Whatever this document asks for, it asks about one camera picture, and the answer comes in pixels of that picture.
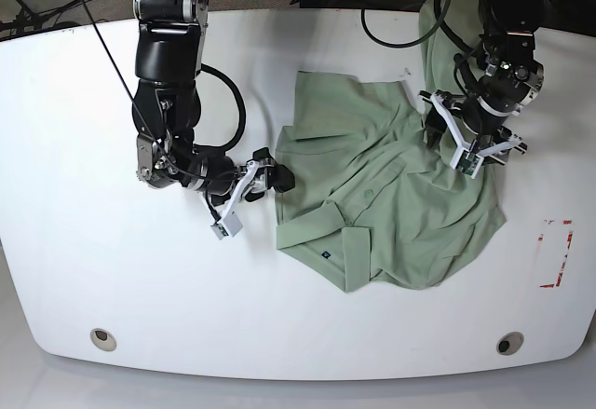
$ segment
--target white table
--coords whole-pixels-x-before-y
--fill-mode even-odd
[[[383,38],[417,35],[414,14],[370,21]],[[136,23],[101,30],[134,89]],[[438,288],[375,283],[352,294],[274,250],[272,196],[243,204],[245,229],[220,242],[199,195],[137,180],[130,103],[92,29],[1,44],[0,235],[37,344],[114,365],[284,380],[457,374],[572,355],[596,307],[596,41],[545,30],[536,39],[546,82],[508,122],[530,148],[500,171],[508,223]],[[247,103],[236,161],[275,147],[291,124],[299,69],[402,79],[412,99],[423,87],[419,49],[376,46],[356,11],[214,13],[204,62]],[[231,94],[207,75],[198,89],[197,141],[227,140]],[[114,352],[93,346],[95,328],[115,336]],[[510,332],[525,343],[501,356],[496,344]]]

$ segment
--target circular hole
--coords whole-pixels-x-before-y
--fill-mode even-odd
[[[506,353],[509,350],[510,343],[509,341],[501,341],[499,342],[499,353]]]
[[[100,341],[107,341],[108,340],[108,333],[102,330],[96,330],[95,335],[100,339]]]
[[[103,351],[115,350],[115,338],[101,328],[91,330],[91,342],[95,347]]]
[[[519,332],[509,333],[503,336],[496,344],[496,351],[499,355],[511,356],[517,353],[523,345],[523,334]]]

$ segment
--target white tabletop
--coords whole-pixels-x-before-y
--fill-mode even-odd
[[[370,21],[383,38],[417,35],[415,14]],[[136,22],[101,29],[134,89]],[[545,30],[536,40],[545,87],[508,122],[529,153],[500,171],[507,224],[437,288],[375,283],[352,294],[275,251],[272,196],[243,204],[245,229],[220,242],[199,195],[139,183],[130,103],[92,29],[1,44],[0,235],[36,342],[87,361],[295,380],[456,374],[573,354],[596,307],[596,41]],[[236,161],[275,147],[291,124],[298,70],[402,79],[412,100],[424,85],[419,49],[376,46],[356,11],[211,14],[204,62],[247,103]],[[223,142],[236,126],[231,94],[207,75],[197,84],[196,141]],[[93,346],[94,328],[115,336],[114,352]],[[504,357],[496,344],[510,332],[525,343]]]

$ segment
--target light green button-up shirt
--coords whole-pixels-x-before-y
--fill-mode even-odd
[[[300,73],[276,158],[296,175],[277,195],[278,249],[345,292],[370,281],[437,285],[505,222],[492,168],[472,180],[428,150],[399,82]]]

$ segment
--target green shirt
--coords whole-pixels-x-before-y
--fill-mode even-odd
[[[399,82],[298,74],[294,125],[276,158],[296,175],[277,195],[278,249],[345,292],[369,281],[437,285],[505,222],[493,170],[472,180],[428,150]]]

